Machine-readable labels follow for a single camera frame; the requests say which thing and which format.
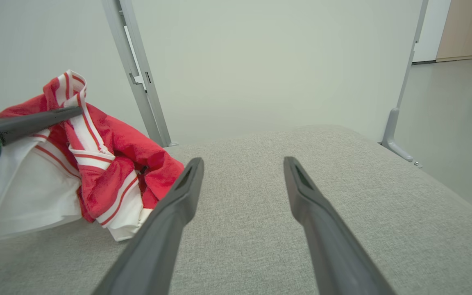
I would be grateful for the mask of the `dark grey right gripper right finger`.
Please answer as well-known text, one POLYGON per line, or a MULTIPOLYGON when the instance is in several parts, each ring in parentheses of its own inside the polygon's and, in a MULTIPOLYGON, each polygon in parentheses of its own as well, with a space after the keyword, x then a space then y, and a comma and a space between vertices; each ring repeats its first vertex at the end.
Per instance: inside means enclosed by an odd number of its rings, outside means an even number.
POLYGON ((321 295, 393 295, 395 291, 300 162, 284 158, 290 209, 306 235, 321 295))

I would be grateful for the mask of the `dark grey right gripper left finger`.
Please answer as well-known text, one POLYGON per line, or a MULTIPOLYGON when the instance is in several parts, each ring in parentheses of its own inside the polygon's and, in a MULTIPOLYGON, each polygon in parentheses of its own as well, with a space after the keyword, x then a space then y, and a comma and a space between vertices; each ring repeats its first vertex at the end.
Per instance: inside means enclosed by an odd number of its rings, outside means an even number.
POLYGON ((197 211, 203 178, 203 159, 191 159, 95 288, 95 295, 168 294, 182 232, 197 211))

